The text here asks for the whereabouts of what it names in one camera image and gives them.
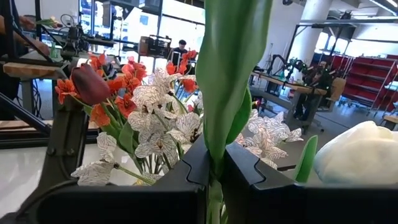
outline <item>human arm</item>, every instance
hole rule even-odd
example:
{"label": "human arm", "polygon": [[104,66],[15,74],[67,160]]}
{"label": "human arm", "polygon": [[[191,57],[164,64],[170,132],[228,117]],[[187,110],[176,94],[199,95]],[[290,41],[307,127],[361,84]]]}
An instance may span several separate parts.
{"label": "human arm", "polygon": [[[0,16],[0,34],[2,35],[6,35],[6,26],[4,23],[4,17]],[[41,50],[45,55],[49,55],[50,54],[50,50],[49,47],[45,44],[42,43],[38,40],[35,39],[31,39],[30,37],[27,37],[39,50]],[[14,32],[14,39],[16,41],[18,41],[19,43],[23,44],[23,45],[27,45],[27,42],[20,36],[18,35],[16,32]]]}

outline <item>tulip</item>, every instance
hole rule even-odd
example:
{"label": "tulip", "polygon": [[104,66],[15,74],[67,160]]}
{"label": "tulip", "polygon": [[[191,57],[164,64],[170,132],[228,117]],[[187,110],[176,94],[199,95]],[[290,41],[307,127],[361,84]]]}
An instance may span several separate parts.
{"label": "tulip", "polygon": [[104,102],[111,96],[108,84],[88,64],[74,68],[71,80],[82,100],[89,105]]}
{"label": "tulip", "polygon": [[326,184],[396,184],[398,132],[360,123],[325,144],[314,169]]}

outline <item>dark red tulip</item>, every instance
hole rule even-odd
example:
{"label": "dark red tulip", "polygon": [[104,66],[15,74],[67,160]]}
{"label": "dark red tulip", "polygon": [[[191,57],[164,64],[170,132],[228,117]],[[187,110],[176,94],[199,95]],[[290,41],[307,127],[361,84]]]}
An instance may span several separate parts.
{"label": "dark red tulip", "polygon": [[89,105],[104,102],[111,96],[108,84],[88,64],[73,69],[71,80],[82,100]]}

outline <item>pillar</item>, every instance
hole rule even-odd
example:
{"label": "pillar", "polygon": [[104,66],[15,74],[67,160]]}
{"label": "pillar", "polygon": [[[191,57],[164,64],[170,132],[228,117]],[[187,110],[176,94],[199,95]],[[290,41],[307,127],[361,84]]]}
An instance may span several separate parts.
{"label": "pillar", "polygon": [[[301,20],[327,19],[332,1],[333,0],[307,0]],[[302,29],[303,27],[299,27],[297,32],[300,32]],[[308,27],[296,36],[290,53],[290,58],[297,57],[309,65],[321,31],[322,29],[312,29],[311,27]],[[294,73],[294,80],[301,79],[301,77],[302,74],[300,72]]]}

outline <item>cable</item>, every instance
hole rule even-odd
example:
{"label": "cable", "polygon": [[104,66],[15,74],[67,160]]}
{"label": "cable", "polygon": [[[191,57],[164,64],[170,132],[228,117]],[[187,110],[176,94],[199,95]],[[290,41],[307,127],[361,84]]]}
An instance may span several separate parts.
{"label": "cable", "polygon": [[[68,23],[64,23],[63,17],[65,17],[65,16],[70,17],[73,24],[71,24],[71,25],[68,26],[68,25],[67,25]],[[61,15],[61,23],[62,23],[62,25],[64,25],[65,27],[75,27],[75,26],[76,26],[75,19],[73,18],[73,16],[71,16],[71,15],[69,15],[69,14],[62,14],[62,15]]]}

